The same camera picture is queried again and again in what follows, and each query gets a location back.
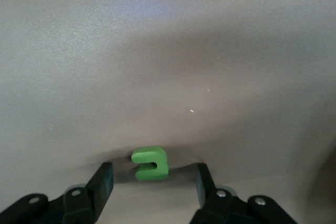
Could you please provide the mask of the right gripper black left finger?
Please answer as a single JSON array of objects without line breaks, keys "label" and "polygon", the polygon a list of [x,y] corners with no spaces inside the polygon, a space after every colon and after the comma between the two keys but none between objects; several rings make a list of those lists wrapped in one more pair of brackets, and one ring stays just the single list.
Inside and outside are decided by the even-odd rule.
[{"label": "right gripper black left finger", "polygon": [[49,200],[26,195],[1,212],[1,223],[96,223],[114,185],[113,164],[103,163],[85,185],[72,186]]}]

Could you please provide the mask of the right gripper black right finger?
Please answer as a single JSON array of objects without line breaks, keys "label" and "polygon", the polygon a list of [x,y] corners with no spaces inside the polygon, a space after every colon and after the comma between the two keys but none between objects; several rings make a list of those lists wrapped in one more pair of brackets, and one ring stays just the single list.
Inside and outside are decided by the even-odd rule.
[{"label": "right gripper black right finger", "polygon": [[196,167],[200,209],[190,223],[296,223],[272,198],[255,195],[244,202],[232,188],[217,187],[205,163]]}]

